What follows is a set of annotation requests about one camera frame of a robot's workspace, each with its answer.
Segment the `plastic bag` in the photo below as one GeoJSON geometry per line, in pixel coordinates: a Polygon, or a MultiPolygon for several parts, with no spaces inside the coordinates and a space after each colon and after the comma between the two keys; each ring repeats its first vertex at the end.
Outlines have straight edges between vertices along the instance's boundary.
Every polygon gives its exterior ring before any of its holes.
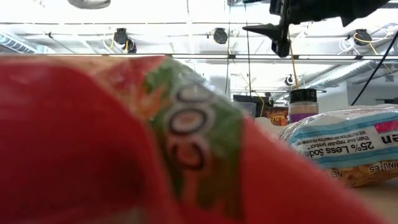
{"type": "Polygon", "coordinates": [[[309,117],[280,132],[331,177],[359,187],[398,177],[398,107],[356,106],[309,117]]]}
{"type": "Polygon", "coordinates": [[[0,68],[2,223],[382,223],[170,58],[0,68]]]}

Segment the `jar lid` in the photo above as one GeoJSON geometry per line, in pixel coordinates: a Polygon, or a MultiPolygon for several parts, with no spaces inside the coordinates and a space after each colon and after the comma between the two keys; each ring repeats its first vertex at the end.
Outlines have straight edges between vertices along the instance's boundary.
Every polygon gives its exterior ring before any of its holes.
{"type": "Polygon", "coordinates": [[[317,99],[317,90],[314,89],[299,89],[292,90],[289,93],[290,103],[298,103],[298,102],[314,102],[318,101],[317,99]]]}

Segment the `table surface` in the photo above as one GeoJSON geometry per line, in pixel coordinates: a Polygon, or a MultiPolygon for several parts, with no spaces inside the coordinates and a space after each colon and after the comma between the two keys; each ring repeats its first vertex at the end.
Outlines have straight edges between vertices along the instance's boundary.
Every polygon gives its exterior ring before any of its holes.
{"type": "Polygon", "coordinates": [[[387,221],[398,223],[398,178],[355,189],[360,198],[387,221]]]}

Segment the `blurry red package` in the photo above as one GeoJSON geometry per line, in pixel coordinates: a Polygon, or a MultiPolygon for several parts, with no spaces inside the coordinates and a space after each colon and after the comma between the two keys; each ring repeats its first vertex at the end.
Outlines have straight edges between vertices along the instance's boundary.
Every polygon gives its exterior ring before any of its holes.
{"type": "Polygon", "coordinates": [[[167,57],[0,59],[1,223],[383,223],[167,57]]]}

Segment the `jar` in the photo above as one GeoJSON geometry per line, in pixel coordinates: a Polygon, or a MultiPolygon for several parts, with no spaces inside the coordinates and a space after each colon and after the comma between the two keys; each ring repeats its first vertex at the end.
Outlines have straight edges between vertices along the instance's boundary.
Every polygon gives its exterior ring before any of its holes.
{"type": "Polygon", "coordinates": [[[300,121],[319,113],[317,91],[314,89],[292,90],[289,93],[289,121],[300,121]]]}

